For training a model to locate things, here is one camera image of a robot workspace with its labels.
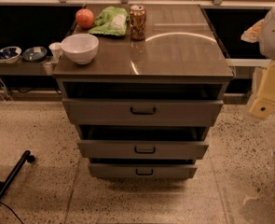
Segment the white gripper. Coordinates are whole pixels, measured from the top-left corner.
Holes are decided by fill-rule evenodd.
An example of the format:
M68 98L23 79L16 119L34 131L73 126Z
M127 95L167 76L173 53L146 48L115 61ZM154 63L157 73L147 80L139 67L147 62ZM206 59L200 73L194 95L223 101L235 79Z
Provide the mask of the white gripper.
M275 63L262 71L255 97L248 102L248 113L256 119L266 119L275 112Z

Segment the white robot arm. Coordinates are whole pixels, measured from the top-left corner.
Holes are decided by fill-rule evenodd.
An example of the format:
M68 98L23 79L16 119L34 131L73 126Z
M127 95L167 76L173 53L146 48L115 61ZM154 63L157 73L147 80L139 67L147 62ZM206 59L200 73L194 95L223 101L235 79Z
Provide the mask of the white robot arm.
M266 58L271 59L266 68L255 71L261 79L249 99L247 112L255 119L266 119L275 111L275 5L264 19L255 23L241 35L241 40L259 43L259 50Z

